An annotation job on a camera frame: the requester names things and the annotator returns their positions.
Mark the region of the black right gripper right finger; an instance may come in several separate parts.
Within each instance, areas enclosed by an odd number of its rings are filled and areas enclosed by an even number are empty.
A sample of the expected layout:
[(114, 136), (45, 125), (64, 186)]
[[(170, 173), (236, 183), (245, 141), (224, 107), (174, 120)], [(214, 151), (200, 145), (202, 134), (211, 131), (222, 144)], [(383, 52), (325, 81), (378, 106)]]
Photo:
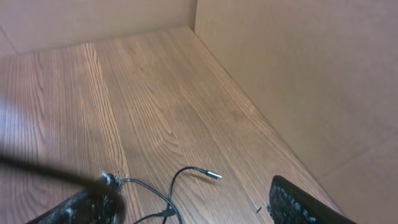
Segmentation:
[(355, 224), (281, 175), (272, 178), (267, 210), (275, 224)]

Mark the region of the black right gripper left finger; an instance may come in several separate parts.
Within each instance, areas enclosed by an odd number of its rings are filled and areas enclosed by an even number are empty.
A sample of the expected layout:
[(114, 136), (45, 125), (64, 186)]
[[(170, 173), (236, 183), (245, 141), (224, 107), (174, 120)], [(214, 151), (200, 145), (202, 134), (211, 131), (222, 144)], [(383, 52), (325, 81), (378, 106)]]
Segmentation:
[(93, 196), (89, 191), (81, 190), (28, 224), (123, 223), (124, 210), (120, 209), (123, 204), (122, 198), (114, 200), (107, 195)]

